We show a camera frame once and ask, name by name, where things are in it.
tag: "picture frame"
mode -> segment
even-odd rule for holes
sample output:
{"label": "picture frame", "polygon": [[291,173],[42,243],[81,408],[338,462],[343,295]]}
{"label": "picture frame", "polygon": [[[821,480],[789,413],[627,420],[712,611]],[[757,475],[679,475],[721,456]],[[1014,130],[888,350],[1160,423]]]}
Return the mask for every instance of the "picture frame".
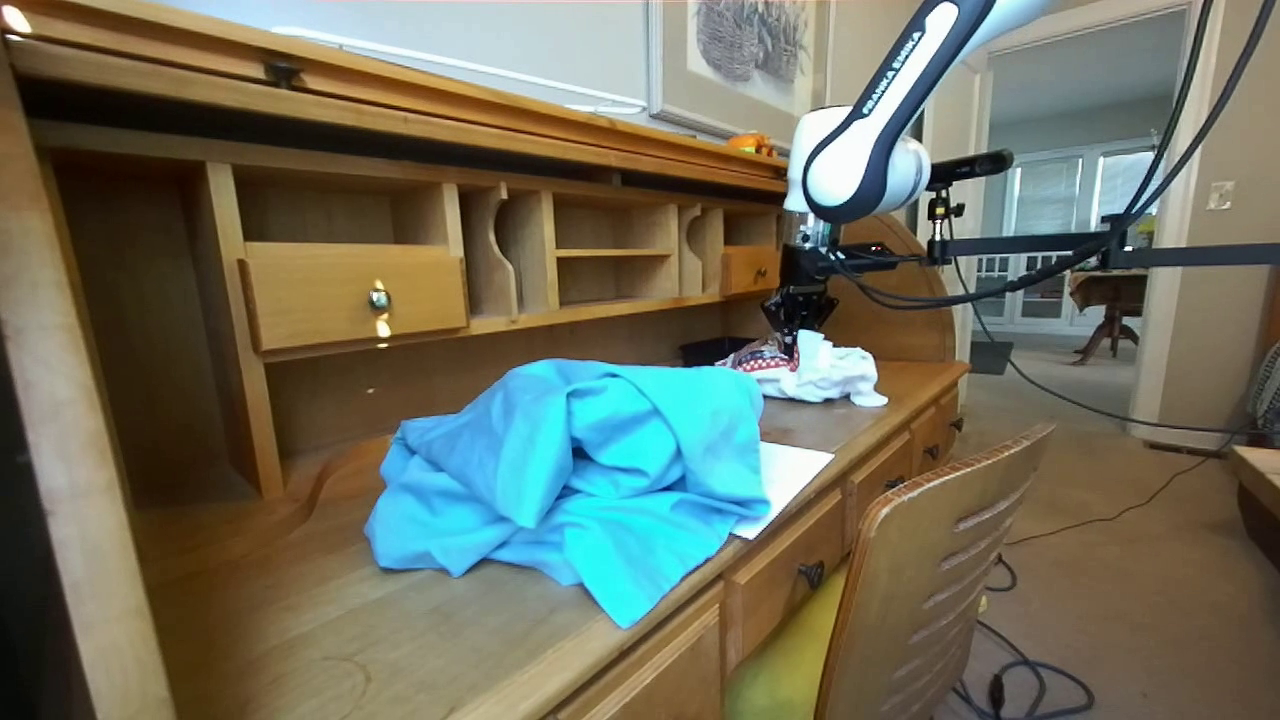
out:
{"label": "picture frame", "polygon": [[789,149],[822,97],[826,0],[648,0],[642,11],[653,119]]}

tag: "blue cloth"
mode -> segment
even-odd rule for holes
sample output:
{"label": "blue cloth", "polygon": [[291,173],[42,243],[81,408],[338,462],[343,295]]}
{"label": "blue cloth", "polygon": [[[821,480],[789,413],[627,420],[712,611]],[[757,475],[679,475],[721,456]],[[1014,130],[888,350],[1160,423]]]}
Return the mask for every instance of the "blue cloth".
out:
{"label": "blue cloth", "polygon": [[362,523],[380,568],[481,559],[584,584],[631,626],[766,511],[760,386],[732,367],[537,360],[456,415],[402,420]]}

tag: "white paper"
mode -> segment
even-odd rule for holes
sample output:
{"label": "white paper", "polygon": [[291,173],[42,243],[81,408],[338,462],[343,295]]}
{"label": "white paper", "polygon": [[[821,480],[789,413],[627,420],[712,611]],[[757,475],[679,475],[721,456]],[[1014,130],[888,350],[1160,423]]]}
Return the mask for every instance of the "white paper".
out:
{"label": "white paper", "polygon": [[760,480],[766,494],[766,515],[750,523],[737,523],[732,535],[757,541],[794,494],[802,483],[822,472],[832,451],[794,449],[794,444],[760,444]]}

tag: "white cloth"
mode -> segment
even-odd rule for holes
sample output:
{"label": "white cloth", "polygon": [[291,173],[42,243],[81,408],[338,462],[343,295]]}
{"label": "white cloth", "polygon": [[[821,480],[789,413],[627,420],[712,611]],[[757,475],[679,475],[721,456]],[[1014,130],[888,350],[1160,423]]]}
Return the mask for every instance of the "white cloth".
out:
{"label": "white cloth", "polygon": [[762,395],[826,402],[852,400],[855,408],[883,408],[888,395],[876,393],[876,355],[865,349],[837,349],[822,333],[794,333],[794,367],[757,367]]}

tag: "roll-top desk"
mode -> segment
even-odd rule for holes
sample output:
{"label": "roll-top desk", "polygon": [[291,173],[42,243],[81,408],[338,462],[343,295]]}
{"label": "roll-top desk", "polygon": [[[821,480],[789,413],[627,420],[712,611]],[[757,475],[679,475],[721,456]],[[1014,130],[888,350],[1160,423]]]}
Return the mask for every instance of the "roll-top desk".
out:
{"label": "roll-top desk", "polygon": [[164,7],[23,7],[4,350],[100,714],[717,714],[865,498],[951,444],[951,321],[841,291],[826,337],[893,402],[766,402],[832,462],[639,626],[499,565],[383,574],[359,523],[395,420],[537,355],[762,333],[785,165]]}

